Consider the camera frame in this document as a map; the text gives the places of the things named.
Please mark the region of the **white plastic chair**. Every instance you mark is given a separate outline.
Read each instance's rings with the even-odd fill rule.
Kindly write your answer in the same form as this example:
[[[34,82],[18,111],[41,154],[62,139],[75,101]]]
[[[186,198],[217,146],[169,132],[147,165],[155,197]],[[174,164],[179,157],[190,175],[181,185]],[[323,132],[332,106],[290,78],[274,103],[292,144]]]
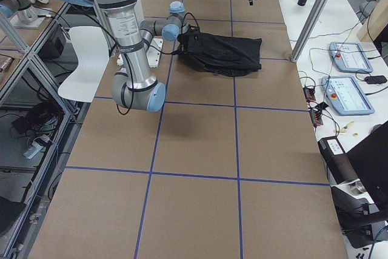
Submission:
[[[99,27],[81,26],[69,30],[78,65],[58,88],[60,97],[72,101],[93,101],[105,68],[109,63],[109,48]]]

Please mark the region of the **near teach pendant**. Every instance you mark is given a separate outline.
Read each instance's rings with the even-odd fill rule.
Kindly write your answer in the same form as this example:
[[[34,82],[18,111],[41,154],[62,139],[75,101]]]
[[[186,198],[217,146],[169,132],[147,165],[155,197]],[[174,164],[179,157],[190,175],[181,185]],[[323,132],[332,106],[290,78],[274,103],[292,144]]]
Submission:
[[[340,116],[361,116],[375,113],[367,96],[353,76],[321,78],[324,95],[331,108]]]

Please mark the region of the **far teach pendant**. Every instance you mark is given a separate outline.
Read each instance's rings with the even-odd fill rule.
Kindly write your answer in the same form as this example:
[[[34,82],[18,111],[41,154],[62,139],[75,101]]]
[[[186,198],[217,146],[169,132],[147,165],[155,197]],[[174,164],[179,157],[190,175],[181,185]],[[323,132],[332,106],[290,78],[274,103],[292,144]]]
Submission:
[[[335,66],[340,72],[373,72],[372,65],[360,43],[331,42],[329,44],[329,52]]]

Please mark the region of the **aluminium frame post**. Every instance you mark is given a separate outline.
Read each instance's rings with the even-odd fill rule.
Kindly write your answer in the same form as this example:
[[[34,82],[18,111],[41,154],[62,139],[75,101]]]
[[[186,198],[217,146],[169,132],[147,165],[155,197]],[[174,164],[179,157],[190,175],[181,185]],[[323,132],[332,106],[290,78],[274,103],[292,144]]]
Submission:
[[[298,58],[300,57],[307,40],[309,39],[312,30],[314,29],[320,14],[322,13],[326,3],[328,0],[315,0],[312,9],[307,17],[307,20],[304,24],[304,27],[299,34],[297,42],[292,50],[292,54],[290,55],[290,61],[296,63]]]

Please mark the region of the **black handheld device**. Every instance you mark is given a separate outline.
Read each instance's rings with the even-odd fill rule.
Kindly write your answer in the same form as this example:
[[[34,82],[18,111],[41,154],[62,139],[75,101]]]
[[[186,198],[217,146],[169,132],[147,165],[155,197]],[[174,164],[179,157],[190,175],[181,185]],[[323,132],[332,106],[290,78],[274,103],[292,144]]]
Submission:
[[[364,81],[367,84],[384,84],[387,82],[387,78],[383,75],[372,75],[365,77]]]

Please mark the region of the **black printed t-shirt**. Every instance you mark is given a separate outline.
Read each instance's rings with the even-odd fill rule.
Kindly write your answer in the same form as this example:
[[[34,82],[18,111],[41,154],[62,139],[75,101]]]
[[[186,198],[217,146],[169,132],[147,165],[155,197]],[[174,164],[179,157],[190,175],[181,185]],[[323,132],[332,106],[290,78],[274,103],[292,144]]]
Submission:
[[[184,55],[200,68],[228,77],[246,76],[261,69],[262,39],[219,36],[200,32],[200,45],[194,49],[180,49],[175,55]]]

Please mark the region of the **teach pendant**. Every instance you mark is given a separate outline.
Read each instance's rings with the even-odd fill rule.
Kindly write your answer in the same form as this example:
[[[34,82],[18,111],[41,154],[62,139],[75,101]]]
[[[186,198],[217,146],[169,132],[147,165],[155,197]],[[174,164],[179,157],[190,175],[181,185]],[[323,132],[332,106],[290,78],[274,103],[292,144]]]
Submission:
[[[361,116],[375,113],[367,96],[353,76],[321,78],[324,95],[331,108],[340,116]]]
[[[329,44],[329,52],[335,66],[340,72],[373,72],[372,65],[360,43],[331,42]]]

